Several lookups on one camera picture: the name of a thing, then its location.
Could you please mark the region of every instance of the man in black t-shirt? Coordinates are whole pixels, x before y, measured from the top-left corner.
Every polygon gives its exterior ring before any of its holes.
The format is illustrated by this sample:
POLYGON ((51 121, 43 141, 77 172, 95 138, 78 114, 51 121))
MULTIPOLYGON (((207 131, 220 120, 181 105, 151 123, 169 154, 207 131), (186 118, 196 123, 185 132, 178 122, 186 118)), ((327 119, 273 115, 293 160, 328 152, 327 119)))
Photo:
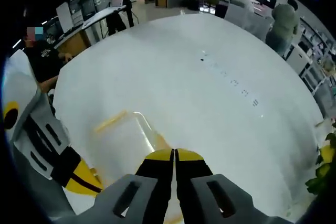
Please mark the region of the man in black t-shirt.
POLYGON ((35 41, 35 31, 29 30, 24 36, 25 54, 42 92, 47 93, 55 87, 59 71, 72 59, 72 55, 57 51, 44 40, 35 41))

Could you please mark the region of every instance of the wooden cabinet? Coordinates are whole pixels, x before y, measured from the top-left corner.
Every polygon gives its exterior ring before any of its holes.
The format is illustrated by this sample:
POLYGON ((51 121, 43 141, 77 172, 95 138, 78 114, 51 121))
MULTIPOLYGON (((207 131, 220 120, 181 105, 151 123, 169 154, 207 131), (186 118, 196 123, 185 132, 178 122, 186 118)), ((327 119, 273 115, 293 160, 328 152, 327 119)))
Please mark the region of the wooden cabinet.
POLYGON ((157 7, 167 8, 167 0, 155 0, 155 5, 157 7))
POLYGON ((67 39, 57 50, 60 52, 68 52, 73 56, 78 55, 89 47, 87 35, 84 31, 80 31, 67 39))

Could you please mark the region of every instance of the plant leaf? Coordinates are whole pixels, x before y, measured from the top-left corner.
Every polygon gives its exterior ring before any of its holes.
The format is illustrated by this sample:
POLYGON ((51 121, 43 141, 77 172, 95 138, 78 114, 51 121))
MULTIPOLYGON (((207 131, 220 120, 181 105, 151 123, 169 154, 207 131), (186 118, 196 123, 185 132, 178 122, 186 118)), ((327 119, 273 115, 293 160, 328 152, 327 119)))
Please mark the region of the plant leaf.
POLYGON ((322 155, 319 155, 318 157, 317 157, 317 160, 316 160, 316 165, 319 165, 319 164, 321 164, 323 162, 323 157, 322 157, 322 155))
POLYGON ((336 138, 335 139, 330 139, 329 141, 330 141, 330 146, 332 148, 336 148, 336 138))
POLYGON ((307 188, 308 192, 317 195, 324 188, 325 182, 323 178, 312 178, 306 182, 306 186, 308 186, 307 188))
POLYGON ((320 182, 319 178, 312 178, 312 179, 308 180, 305 184, 306 184, 306 186, 311 187, 311 186, 314 186, 314 185, 318 184, 319 182, 320 182))
POLYGON ((330 164, 323 164, 316 169, 316 176, 318 178, 323 178, 328 173, 329 170, 330 170, 330 164))
POLYGON ((331 163, 335 154, 335 149, 331 148, 331 145, 326 145, 320 150, 321 156, 325 163, 331 163))
POLYGON ((329 133, 326 137, 326 140, 336 140, 336 136, 334 133, 329 133))

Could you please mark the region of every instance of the floor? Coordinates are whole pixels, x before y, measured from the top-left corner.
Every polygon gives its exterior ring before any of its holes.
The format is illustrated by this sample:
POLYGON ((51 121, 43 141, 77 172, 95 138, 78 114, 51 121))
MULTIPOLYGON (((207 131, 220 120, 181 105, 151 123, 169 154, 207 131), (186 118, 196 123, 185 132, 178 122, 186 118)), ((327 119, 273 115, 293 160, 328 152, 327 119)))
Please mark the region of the floor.
MULTIPOLYGON (((175 8, 160 8, 156 7, 154 3, 145 4, 144 2, 134 2, 132 3, 132 12, 133 12, 133 22, 134 25, 145 23, 159 18, 166 18, 177 15, 186 15, 186 14, 195 14, 195 13, 211 13, 215 14, 215 9, 212 7, 200 7, 199 11, 189 10, 185 7, 175 7, 175 8)), ((126 12, 120 13, 121 19, 125 23, 126 27, 129 28, 129 23, 127 19, 126 12)), ((107 34, 108 29, 106 21, 103 20, 102 32, 107 34)))

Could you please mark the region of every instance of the white table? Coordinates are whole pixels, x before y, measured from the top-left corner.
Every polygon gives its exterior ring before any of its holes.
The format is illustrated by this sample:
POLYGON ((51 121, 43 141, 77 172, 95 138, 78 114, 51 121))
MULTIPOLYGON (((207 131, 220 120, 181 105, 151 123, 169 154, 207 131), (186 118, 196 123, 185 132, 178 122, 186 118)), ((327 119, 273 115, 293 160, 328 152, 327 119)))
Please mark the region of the white table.
POLYGON ((87 161, 94 127, 139 111, 172 147, 200 153, 272 216, 285 215, 298 185, 305 190, 324 137, 314 131, 320 110, 290 66, 209 14, 154 20, 86 49, 61 69, 54 107, 87 161))

